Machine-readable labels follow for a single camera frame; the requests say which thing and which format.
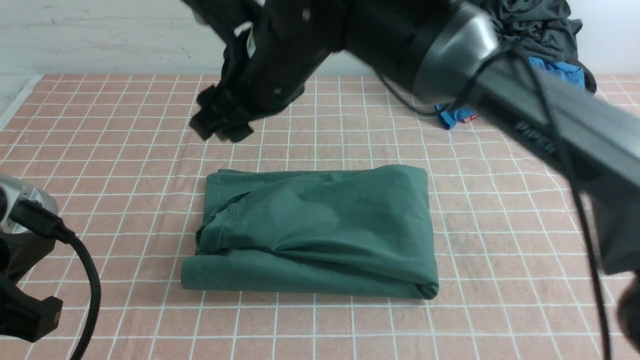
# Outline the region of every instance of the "white wall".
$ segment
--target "white wall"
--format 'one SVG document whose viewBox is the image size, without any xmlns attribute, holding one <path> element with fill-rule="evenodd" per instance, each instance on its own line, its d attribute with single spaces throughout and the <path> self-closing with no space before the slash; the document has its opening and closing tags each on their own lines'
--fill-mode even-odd
<svg viewBox="0 0 640 360">
<path fill-rule="evenodd" d="M 0 0 L 0 72 L 217 72 L 222 43 L 179 0 Z M 585 26 L 580 59 L 640 73 L 640 0 L 570 0 Z M 369 72 L 344 54 L 322 74 Z"/>
</svg>

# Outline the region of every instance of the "white grid line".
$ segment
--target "white grid line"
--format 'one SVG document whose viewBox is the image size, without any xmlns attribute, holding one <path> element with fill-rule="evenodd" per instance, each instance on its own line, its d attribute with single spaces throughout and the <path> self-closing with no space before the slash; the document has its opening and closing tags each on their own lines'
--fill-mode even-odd
<svg viewBox="0 0 640 360">
<path fill-rule="evenodd" d="M 158 122 L 158 125 L 157 125 L 157 128 L 158 128 L 158 129 L 160 128 L 161 124 L 162 124 L 161 122 Z M 155 140 L 156 140 L 156 136 L 157 136 L 157 133 L 154 135 L 153 140 L 152 140 L 152 143 L 154 143 L 154 142 L 155 142 Z M 151 149 L 152 149 L 152 147 L 149 147 L 149 150 L 147 151 L 147 155 L 145 156 L 145 162 L 144 162 L 143 166 L 140 168 L 140 173 L 139 173 L 138 175 L 142 175 L 142 172 L 144 171 L 145 165 L 147 164 L 147 161 L 148 161 L 148 159 L 149 159 L 149 156 L 151 155 Z M 174 154 L 174 156 L 173 156 L 173 158 L 174 158 L 174 159 L 177 157 L 177 153 L 178 153 L 179 149 L 180 149 L 179 147 L 178 147 L 178 149 L 176 149 L 176 153 L 175 153 L 175 154 Z M 170 174 L 171 174 L 171 172 L 172 172 L 172 170 L 173 170 L 173 166 L 174 166 L 174 164 L 175 164 L 175 162 L 173 162 L 173 163 L 172 163 L 172 165 L 171 165 L 171 170 L 169 171 L 169 175 L 167 176 L 166 181 L 164 182 L 163 195 L 161 196 L 160 201 L 158 202 L 158 205 L 157 205 L 157 209 L 156 209 L 156 211 L 159 211 L 160 206 L 161 206 L 161 204 L 162 204 L 162 201 L 163 201 L 163 199 L 164 199 L 164 194 L 166 193 L 167 186 L 169 185 Z M 136 183 L 135 183 L 135 185 L 134 185 L 134 187 L 133 187 L 133 189 L 134 189 L 133 191 L 134 191 L 134 192 L 135 192 L 135 189 L 138 187 L 138 184 L 139 184 L 139 183 L 140 183 L 140 178 L 138 178 L 138 179 L 136 180 Z M 132 194 L 131 194 L 131 196 L 129 197 L 129 201 L 128 201 L 128 203 L 127 203 L 126 208 L 128 208 L 128 207 L 131 205 L 131 201 L 132 201 L 132 200 L 133 200 L 133 193 L 132 193 Z M 157 218 L 158 218 L 158 215 L 159 215 L 159 214 L 157 214 L 157 215 L 154 217 L 154 219 L 153 219 L 153 221 L 152 221 L 152 223 L 151 223 L 151 229 L 153 229 L 153 228 L 155 227 L 155 225 L 156 225 L 156 220 L 157 220 Z M 120 224 L 118 225 L 118 230 L 120 230 L 120 229 L 122 228 L 122 224 L 123 224 L 123 223 L 124 223 L 124 216 L 123 216 L 123 217 L 122 217 L 122 219 L 120 220 Z M 147 240 L 145 241 L 145 246 L 144 246 L 144 248 L 143 248 L 143 250 L 142 250 L 142 254 L 144 254 L 144 253 L 147 251 L 147 246 L 148 246 L 148 243 L 149 243 L 149 239 L 150 239 L 150 238 L 151 238 L 151 234 L 149 234 L 149 235 L 147 236 Z M 141 267 L 141 265 L 142 265 L 142 257 L 140 257 L 140 260 L 138 260 L 138 266 L 136 267 L 136 271 L 134 272 L 134 275 L 133 275 L 133 280 L 131 281 L 131 286 L 130 286 L 130 288 L 129 288 L 129 294 L 127 295 L 127 300 L 125 301 L 125 307 L 127 307 L 127 305 L 129 305 L 129 302 L 131 301 L 131 295 L 133 294 L 133 291 L 134 291 L 134 289 L 135 289 L 135 287 L 136 287 L 136 278 L 138 277 L 138 274 L 139 274 L 139 272 L 140 272 L 140 267 Z M 127 310 L 122 311 L 122 315 L 120 316 L 120 321 L 118 322 L 118 328 L 117 328 L 117 330 L 116 330 L 116 336 L 118 336 L 118 334 L 120 334 L 120 330 L 121 330 L 121 328 L 122 328 L 122 323 L 123 323 L 123 321 L 124 321 L 124 318 L 125 318 L 126 313 L 127 313 Z M 155 341 L 155 338 L 154 338 L 154 339 L 152 340 L 152 346 L 151 346 L 151 350 L 149 351 L 149 356 L 153 353 L 153 346 L 155 345 L 155 343 L 156 343 L 156 341 Z M 108 359 L 108 360 L 109 360 L 109 359 L 111 359 L 111 356 L 113 355 L 113 349 L 115 348 L 115 345 L 116 345 L 116 341 L 114 340 L 114 342 L 112 342 L 112 344 L 111 344 L 111 348 L 110 348 L 110 350 L 109 350 L 109 355 L 108 355 L 108 357 L 107 357 L 107 359 Z"/>
<path fill-rule="evenodd" d="M 511 144 L 508 143 L 507 147 L 509 149 L 509 153 L 510 155 L 513 156 L 513 149 L 511 147 Z M 518 167 L 518 169 L 520 169 L 520 165 L 515 162 L 516 166 Z M 524 178 L 524 175 L 522 175 L 522 181 L 524 182 L 524 186 L 525 189 L 528 190 L 529 189 L 529 185 L 527 184 L 527 181 Z M 540 221 L 540 224 L 542 224 L 543 229 L 546 230 L 545 227 L 545 222 L 542 220 L 542 217 L 540 216 L 540 210 L 537 209 L 537 205 L 533 200 L 533 197 L 531 197 L 531 193 L 529 194 L 529 199 L 531 200 L 531 202 L 533 203 L 533 206 L 536 207 L 536 216 L 538 218 L 538 221 Z M 564 276 L 564 283 L 567 286 L 567 288 L 569 289 L 569 292 L 571 293 L 571 296 L 573 298 L 573 301 L 577 304 L 578 303 L 578 298 L 575 296 L 575 293 L 573 292 L 573 288 L 571 287 L 571 284 L 569 283 L 569 280 L 566 279 L 566 270 L 564 269 L 564 266 L 562 264 L 562 261 L 560 261 L 560 257 L 557 255 L 556 253 L 556 248 L 554 247 L 553 241 L 551 241 L 551 238 L 548 235 L 548 232 L 545 231 L 545 237 L 547 239 L 547 241 L 549 242 L 549 245 L 551 246 L 551 249 L 553 249 L 554 251 L 554 257 L 556 258 L 557 264 L 560 266 L 560 271 L 562 271 L 562 275 Z M 584 313 L 582 312 L 582 308 L 578 307 L 578 310 L 580 312 L 580 317 L 582 318 L 582 321 L 584 322 L 584 326 L 586 326 L 587 328 L 589 328 L 589 322 L 587 321 L 587 318 L 584 316 Z M 598 343 L 596 342 L 594 337 L 591 337 L 591 342 L 593 343 L 593 346 L 595 347 L 595 350 L 598 352 L 598 355 L 600 355 L 600 347 L 598 346 Z"/>
</svg>

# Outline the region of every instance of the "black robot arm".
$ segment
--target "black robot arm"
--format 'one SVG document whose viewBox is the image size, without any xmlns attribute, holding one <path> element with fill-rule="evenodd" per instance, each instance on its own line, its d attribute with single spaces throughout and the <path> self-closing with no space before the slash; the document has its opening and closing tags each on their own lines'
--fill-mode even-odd
<svg viewBox="0 0 640 360">
<path fill-rule="evenodd" d="M 213 29 L 221 28 L 216 21 L 226 13 L 199 12 L 216 1 L 183 1 Z M 221 35 L 227 42 L 222 80 L 198 96 L 201 110 L 190 125 L 205 140 L 213 134 L 234 142 L 246 138 L 251 121 L 286 108 L 329 54 L 345 50 L 428 102 L 451 102 L 474 80 L 466 103 L 563 171 L 526 69 L 498 60 L 475 78 L 499 48 L 491 20 L 475 6 L 449 0 L 267 0 L 249 18 L 254 26 L 238 37 Z M 229 27 L 224 33 L 232 32 Z M 540 78 L 581 188 L 593 201 L 603 270 L 638 270 L 640 121 L 553 76 Z"/>
</svg>

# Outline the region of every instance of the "black cable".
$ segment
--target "black cable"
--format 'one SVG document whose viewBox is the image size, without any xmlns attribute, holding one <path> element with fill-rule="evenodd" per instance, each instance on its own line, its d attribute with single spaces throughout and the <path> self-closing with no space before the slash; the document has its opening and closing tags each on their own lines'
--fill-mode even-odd
<svg viewBox="0 0 640 360">
<path fill-rule="evenodd" d="M 396 91 L 396 89 L 394 89 L 394 87 L 389 84 L 389 82 L 387 81 L 387 79 L 384 77 L 383 74 L 380 74 L 378 71 L 376 71 L 376 76 L 378 77 L 380 82 L 383 85 L 385 85 L 387 90 L 389 90 L 389 92 L 396 98 L 396 100 L 398 100 L 402 105 L 404 105 L 407 108 L 411 109 L 412 111 L 414 111 L 415 113 L 417 113 L 420 116 L 424 116 L 424 117 L 436 116 L 436 115 L 439 115 L 439 114 L 441 114 L 441 113 L 443 113 L 445 111 L 449 111 L 449 110 L 453 109 L 454 106 L 457 106 L 458 102 L 456 101 L 456 102 L 454 102 L 452 104 L 448 104 L 444 108 L 442 108 L 440 110 L 436 110 L 436 111 L 422 111 L 422 110 L 419 110 L 415 106 L 409 104 L 409 102 L 404 97 L 400 96 L 398 91 Z"/>
<path fill-rule="evenodd" d="M 593 239 L 591 238 L 591 232 L 589 231 L 589 224 L 587 220 L 587 214 L 584 209 L 584 204 L 582 198 L 580 197 L 580 189 L 579 182 L 575 171 L 573 169 L 573 164 L 571 161 L 571 156 L 569 150 L 567 148 L 566 142 L 562 139 L 560 135 L 560 131 L 558 130 L 556 118 L 554 117 L 551 107 L 549 106 L 549 101 L 547 99 L 547 95 L 544 91 L 542 83 L 540 81 L 539 75 L 536 71 L 531 67 L 529 63 L 529 59 L 525 56 L 518 53 L 515 47 L 505 49 L 503 51 L 495 53 L 493 56 L 489 57 L 478 69 L 478 71 L 474 74 L 471 80 L 468 82 L 467 86 L 463 89 L 461 95 L 446 108 L 435 111 L 433 113 L 426 113 L 423 111 L 419 111 L 414 106 L 411 106 L 405 99 L 403 99 L 396 91 L 393 89 L 384 79 L 384 77 L 380 73 L 376 73 L 380 78 L 380 81 L 388 88 L 389 92 L 393 94 L 398 101 L 403 103 L 409 109 L 415 111 L 419 115 L 423 116 L 433 116 L 438 115 L 439 113 L 445 112 L 451 108 L 460 107 L 462 104 L 465 104 L 469 94 L 473 91 L 476 81 L 478 77 L 487 69 L 491 64 L 496 62 L 502 58 L 510 58 L 517 62 L 520 62 L 525 69 L 527 70 L 527 74 L 529 75 L 533 85 L 535 87 L 536 95 L 540 100 L 540 103 L 543 108 L 543 112 L 548 122 L 548 129 L 551 133 L 552 140 L 559 154 L 561 166 L 564 168 L 564 175 L 569 182 L 569 187 L 571 188 L 571 193 L 573 197 L 573 203 L 578 212 L 578 218 L 580 220 L 580 228 L 582 230 L 582 234 L 584 236 L 584 243 L 586 246 L 587 257 L 589 260 L 589 272 L 591 274 L 591 283 L 593 286 L 593 291 L 596 300 L 596 308 L 598 311 L 598 319 L 600 322 L 600 331 L 602 335 L 602 357 L 604 360 L 611 360 L 611 335 L 609 334 L 609 321 L 607 320 L 607 311 L 605 309 L 604 297 L 602 295 L 602 282 L 600 280 L 600 274 L 598 273 L 598 263 L 596 260 L 595 249 L 593 248 Z"/>
<path fill-rule="evenodd" d="M 598 319 L 600 321 L 600 330 L 602 333 L 602 357 L 605 360 L 611 360 L 611 335 L 609 334 L 609 322 L 607 320 L 607 311 L 605 309 L 604 297 L 602 296 L 602 282 L 600 280 L 600 274 L 598 273 L 598 263 L 596 260 L 595 249 L 593 248 L 593 239 L 591 238 L 591 231 L 589 231 L 589 223 L 587 220 L 587 214 L 584 209 L 584 203 L 580 197 L 579 182 L 573 169 L 573 163 L 566 142 L 562 139 L 560 131 L 558 130 L 557 122 L 552 114 L 551 107 L 549 106 L 547 95 L 542 87 L 540 77 L 536 71 L 529 64 L 529 60 L 516 51 L 509 51 L 510 57 L 517 59 L 529 73 L 531 81 L 533 81 L 538 93 L 538 99 L 542 104 L 542 108 L 547 118 L 548 128 L 551 133 L 554 145 L 558 150 L 560 157 L 560 163 L 564 168 L 564 175 L 569 182 L 573 202 L 576 210 L 578 211 L 578 218 L 580 220 L 580 227 L 582 229 L 582 235 L 584 236 L 584 243 L 586 246 L 587 257 L 589 259 L 589 272 L 591 273 L 591 284 L 593 285 L 593 291 L 595 293 L 596 308 L 598 310 Z"/>
<path fill-rule="evenodd" d="M 84 329 L 80 335 L 80 340 L 76 345 L 74 353 L 71 355 L 71 360 L 80 360 L 84 356 L 84 352 L 89 346 L 89 341 L 93 336 L 93 330 L 95 324 L 98 321 L 98 313 L 100 312 L 100 298 L 102 297 L 102 290 L 100 288 L 100 277 L 98 270 L 95 268 L 95 263 L 91 259 L 88 250 L 75 235 L 66 239 L 68 244 L 76 251 L 76 254 L 80 258 L 80 262 L 84 266 L 84 270 L 89 278 L 89 287 L 91 288 L 91 300 L 89 301 L 89 312 L 86 316 L 84 323 Z"/>
<path fill-rule="evenodd" d="M 39 203 L 22 200 L 15 205 L 10 216 L 13 221 L 26 227 L 34 234 L 45 239 L 56 239 L 71 245 L 84 266 L 84 270 L 89 278 L 91 300 L 89 302 L 89 312 L 84 322 L 84 329 L 80 335 L 76 349 L 71 355 L 71 360 L 80 360 L 89 346 L 93 331 L 95 330 L 95 324 L 98 320 L 98 313 L 100 312 L 102 289 L 100 287 L 100 277 L 98 270 L 95 268 L 95 263 L 93 263 L 89 251 L 76 234 L 65 226 L 58 215 L 43 208 Z"/>
</svg>

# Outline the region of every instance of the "folded green shirt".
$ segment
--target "folded green shirt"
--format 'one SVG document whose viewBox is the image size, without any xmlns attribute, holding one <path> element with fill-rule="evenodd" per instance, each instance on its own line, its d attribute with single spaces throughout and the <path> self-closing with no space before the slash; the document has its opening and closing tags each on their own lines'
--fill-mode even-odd
<svg viewBox="0 0 640 360">
<path fill-rule="evenodd" d="M 421 168 L 207 177 L 187 290 L 432 299 L 438 272 Z"/>
</svg>

